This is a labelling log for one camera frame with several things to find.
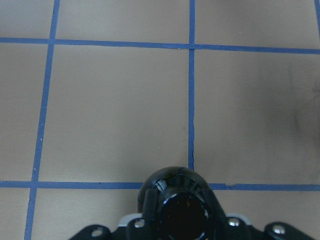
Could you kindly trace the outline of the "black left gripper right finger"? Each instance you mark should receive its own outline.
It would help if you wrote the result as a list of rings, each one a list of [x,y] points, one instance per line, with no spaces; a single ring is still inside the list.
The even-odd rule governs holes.
[[[208,208],[210,219],[215,223],[215,225],[223,224],[226,214],[214,192],[210,188],[204,189],[203,197]]]

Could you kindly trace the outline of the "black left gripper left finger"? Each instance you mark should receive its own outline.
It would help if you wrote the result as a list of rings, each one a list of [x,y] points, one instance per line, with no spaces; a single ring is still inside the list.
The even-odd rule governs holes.
[[[142,207],[142,218],[148,222],[154,222],[157,213],[158,191],[156,189],[148,189],[145,192]]]

